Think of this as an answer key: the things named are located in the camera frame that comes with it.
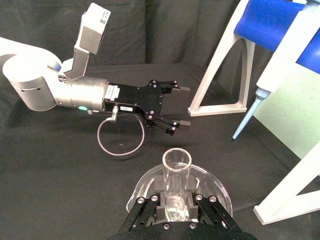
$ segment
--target clear plastic dish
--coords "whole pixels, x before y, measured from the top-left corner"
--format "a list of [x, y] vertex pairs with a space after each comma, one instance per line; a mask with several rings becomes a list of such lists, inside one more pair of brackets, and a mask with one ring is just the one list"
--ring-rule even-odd
[[[156, 176], [163, 176], [163, 165], [160, 164], [147, 171], [139, 180], [132, 196], [126, 204], [128, 213], [134, 206], [138, 197], [149, 198], [155, 192], [155, 178]], [[229, 194], [223, 184], [210, 172], [205, 169], [191, 164], [190, 175], [193, 175], [196, 180], [196, 193], [202, 194], [204, 197], [214, 195], [218, 198], [219, 202], [225, 210], [232, 217], [232, 204]]]

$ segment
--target black table surface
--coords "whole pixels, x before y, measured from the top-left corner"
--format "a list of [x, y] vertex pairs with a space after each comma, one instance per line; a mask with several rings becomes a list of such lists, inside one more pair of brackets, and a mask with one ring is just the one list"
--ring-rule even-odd
[[[243, 113], [191, 118], [187, 108], [202, 70], [179, 63], [91, 67], [86, 74], [134, 86], [144, 86], [153, 79], [177, 80], [191, 92], [165, 95], [161, 115], [189, 120], [190, 129], [169, 136], [148, 128], [137, 152], [113, 157], [97, 142], [97, 128], [106, 115], [64, 107], [34, 112], [19, 101], [0, 135], [1, 239], [103, 240], [116, 234], [140, 177], [161, 164], [163, 153], [170, 148], [186, 149], [193, 164], [224, 184], [233, 218], [243, 231], [260, 240], [320, 239], [319, 212], [260, 224], [253, 207], [299, 158], [254, 118], [231, 142]], [[203, 104], [217, 100], [222, 100], [221, 95], [208, 93]], [[103, 127], [101, 138], [109, 150], [125, 152], [139, 144], [140, 125], [133, 115], [123, 114], [117, 124]], [[318, 190], [319, 186], [314, 180], [302, 192]]]

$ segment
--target light green panel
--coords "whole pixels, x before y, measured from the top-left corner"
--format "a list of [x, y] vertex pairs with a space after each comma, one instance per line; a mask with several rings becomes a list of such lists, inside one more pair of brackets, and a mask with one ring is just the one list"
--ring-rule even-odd
[[302, 159], [320, 141], [320, 74], [295, 64], [254, 116]]

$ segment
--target black fabric backdrop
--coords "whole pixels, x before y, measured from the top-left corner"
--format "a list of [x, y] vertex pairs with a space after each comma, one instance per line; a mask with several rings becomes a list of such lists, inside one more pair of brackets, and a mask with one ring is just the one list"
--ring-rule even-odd
[[[239, 0], [96, 0], [111, 11], [105, 36], [89, 66], [186, 63], [205, 69]], [[0, 0], [0, 37], [47, 49], [62, 61], [72, 58], [88, 0]], [[256, 82], [271, 53], [256, 47], [250, 106]], [[230, 51], [215, 80], [238, 97], [241, 48]], [[0, 75], [0, 127], [8, 119], [8, 81]]]
[[[191, 87], [191, 93], [186, 98], [166, 96], [162, 113], [187, 120], [187, 107], [238, 2], [96, 0], [111, 16], [98, 54], [89, 59], [93, 67], [87, 74], [137, 86], [150, 79], [178, 80]], [[0, 37], [47, 49], [62, 61], [70, 59], [81, 15], [89, 4], [86, 0], [0, 0]], [[270, 52], [256, 46], [248, 105], [270, 57]], [[215, 76], [204, 105], [235, 101], [240, 58], [241, 48], [236, 44]], [[231, 144], [242, 116], [194, 117], [189, 131], [177, 131], [173, 137], [147, 129], [142, 148], [129, 158], [118, 159], [97, 144], [96, 130], [104, 116], [90, 117], [63, 107], [30, 111], [1, 72], [0, 238], [105, 239], [115, 234], [139, 178], [160, 163], [167, 149], [181, 147], [190, 152], [195, 164], [225, 185], [234, 219], [244, 231], [260, 240], [318, 240], [318, 212], [267, 226], [255, 217], [253, 206], [299, 158], [255, 119]], [[103, 141], [115, 152], [132, 149], [139, 141], [139, 125], [132, 117], [120, 117], [118, 124], [104, 129]], [[304, 192], [317, 188], [319, 183], [313, 182]]]

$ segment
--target black clamp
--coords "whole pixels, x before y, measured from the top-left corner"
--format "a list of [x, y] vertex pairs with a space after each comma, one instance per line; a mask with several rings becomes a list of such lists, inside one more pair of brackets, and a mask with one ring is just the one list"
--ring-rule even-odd
[[173, 135], [179, 127], [187, 130], [191, 125], [189, 121], [159, 117], [163, 94], [171, 94], [173, 90], [190, 91], [188, 87], [180, 87], [177, 81], [151, 80], [143, 87], [109, 83], [104, 99], [105, 111], [112, 112], [113, 107], [117, 106], [119, 114], [139, 114], [147, 127]]

